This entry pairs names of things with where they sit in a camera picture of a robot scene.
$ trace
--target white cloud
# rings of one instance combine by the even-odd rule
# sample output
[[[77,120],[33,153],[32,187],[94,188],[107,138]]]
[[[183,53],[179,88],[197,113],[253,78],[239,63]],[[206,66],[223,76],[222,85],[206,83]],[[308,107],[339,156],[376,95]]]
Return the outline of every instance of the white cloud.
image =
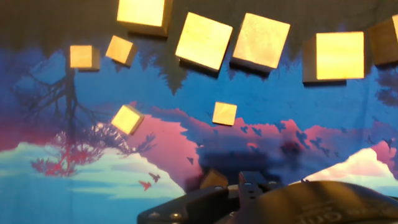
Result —
[[[382,194],[398,197],[398,180],[386,164],[377,160],[373,149],[362,149],[346,161],[306,177],[307,180],[335,180],[358,184]],[[396,187],[391,192],[389,187]]]

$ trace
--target yellow block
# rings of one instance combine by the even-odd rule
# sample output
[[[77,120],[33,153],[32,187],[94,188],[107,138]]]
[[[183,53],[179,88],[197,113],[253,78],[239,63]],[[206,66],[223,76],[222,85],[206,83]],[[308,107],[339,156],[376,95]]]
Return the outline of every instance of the yellow block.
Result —
[[[137,47],[132,42],[114,35],[106,51],[106,56],[117,62],[131,66],[136,53]]]
[[[130,105],[123,105],[112,120],[112,125],[126,134],[134,133],[144,115]]]
[[[276,69],[289,29],[289,24],[246,13],[231,62],[262,72]]]
[[[303,82],[364,78],[363,32],[316,34],[303,45]]]
[[[189,12],[175,54],[182,60],[218,72],[232,29]]]
[[[213,123],[230,126],[234,125],[237,108],[236,105],[216,102],[213,113]]]
[[[70,46],[70,68],[82,70],[100,69],[100,50],[90,45]]]
[[[119,0],[117,21],[130,32],[168,36],[173,0]]]
[[[398,15],[368,29],[375,65],[398,62]]]

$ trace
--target printed fabric backdrop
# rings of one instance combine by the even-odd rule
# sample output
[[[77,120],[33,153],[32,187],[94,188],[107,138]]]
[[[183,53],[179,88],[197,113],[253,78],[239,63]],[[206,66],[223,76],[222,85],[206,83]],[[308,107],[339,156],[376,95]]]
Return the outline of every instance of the printed fabric backdrop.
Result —
[[[135,223],[198,188],[210,167],[231,183],[259,170],[284,184],[339,180],[398,197],[398,74],[303,86],[301,46],[317,32],[366,30],[398,14],[388,0],[175,0],[167,40],[127,34],[118,0],[5,0],[0,7],[0,223]],[[178,65],[187,12],[234,27],[218,77]],[[244,13],[291,24],[267,76],[229,67]],[[104,53],[113,35],[138,47],[131,68]],[[100,49],[101,70],[69,68],[69,46]],[[211,122],[238,106],[233,127]],[[132,136],[112,117],[145,114]]]

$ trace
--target floating cube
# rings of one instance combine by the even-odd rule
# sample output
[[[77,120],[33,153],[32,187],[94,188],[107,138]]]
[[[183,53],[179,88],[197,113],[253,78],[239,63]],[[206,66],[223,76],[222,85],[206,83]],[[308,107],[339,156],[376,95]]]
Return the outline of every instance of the floating cube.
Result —
[[[398,15],[368,29],[375,65],[398,62]]]
[[[289,29],[289,24],[246,13],[231,63],[271,72],[278,67]]]
[[[236,105],[216,102],[213,113],[213,123],[230,126],[234,125],[237,108]]]
[[[316,34],[302,53],[303,82],[364,78],[363,32]]]
[[[112,120],[112,125],[126,134],[134,133],[144,115],[130,105],[123,105]]]
[[[217,170],[210,169],[209,173],[203,179],[200,188],[205,189],[212,186],[228,186],[228,179]]]
[[[232,27],[189,12],[175,54],[212,72],[218,72]]]
[[[70,68],[81,70],[100,69],[100,50],[90,45],[70,46]]]
[[[168,36],[173,0],[119,0],[117,21],[130,32]]]
[[[114,35],[106,51],[106,56],[119,63],[131,66],[136,53],[137,47],[132,42]]]

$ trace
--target tree silhouette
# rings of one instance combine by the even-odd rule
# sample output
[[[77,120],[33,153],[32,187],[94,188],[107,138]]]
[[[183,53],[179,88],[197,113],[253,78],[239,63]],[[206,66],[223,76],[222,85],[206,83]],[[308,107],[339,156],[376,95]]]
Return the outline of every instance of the tree silhouette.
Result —
[[[50,158],[38,158],[36,161],[31,161],[32,167],[45,175],[69,177],[77,174],[76,166],[91,164],[100,159],[104,149],[108,147],[118,149],[121,155],[127,157],[134,153],[148,151],[155,146],[151,144],[155,139],[152,133],[137,148],[131,148],[127,145],[127,135],[122,135],[113,126],[103,123],[82,130],[78,136],[76,142],[70,144],[65,132],[58,133],[48,143],[57,149],[56,153],[49,152],[56,161]]]

